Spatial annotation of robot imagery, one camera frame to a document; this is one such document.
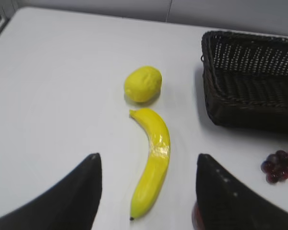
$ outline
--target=yellow lemon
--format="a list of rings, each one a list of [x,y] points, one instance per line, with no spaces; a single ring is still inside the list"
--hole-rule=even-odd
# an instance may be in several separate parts
[[[127,77],[125,94],[135,102],[147,102],[160,92],[161,84],[160,71],[151,66],[143,66]]]

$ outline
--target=banana tip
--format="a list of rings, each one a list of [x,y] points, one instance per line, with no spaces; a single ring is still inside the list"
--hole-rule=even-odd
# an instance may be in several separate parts
[[[132,109],[129,110],[129,114],[130,114],[131,117],[134,115],[134,113],[135,113],[134,110],[132,110]]]

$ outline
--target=banana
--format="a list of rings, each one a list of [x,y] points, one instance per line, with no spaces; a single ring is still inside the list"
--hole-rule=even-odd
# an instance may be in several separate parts
[[[130,220],[134,220],[149,211],[158,197],[168,170],[170,140],[166,124],[153,110],[130,110],[130,116],[149,138],[148,161],[131,201]]]

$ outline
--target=table surface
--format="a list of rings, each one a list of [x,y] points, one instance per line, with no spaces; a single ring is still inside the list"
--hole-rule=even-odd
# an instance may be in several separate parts
[[[24,8],[0,36],[0,216],[100,152],[103,193],[93,229],[192,230],[199,153],[288,211],[288,180],[269,185],[261,162],[288,136],[215,126],[204,106],[201,37],[211,28]],[[159,198],[130,223],[148,140],[129,118],[125,78],[143,65],[163,75],[148,107],[166,122],[171,159]]]

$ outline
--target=grapes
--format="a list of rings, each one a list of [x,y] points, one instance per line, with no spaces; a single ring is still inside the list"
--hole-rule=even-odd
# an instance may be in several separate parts
[[[266,173],[266,180],[269,184],[288,179],[288,153],[283,150],[270,154],[261,164],[261,170]]]

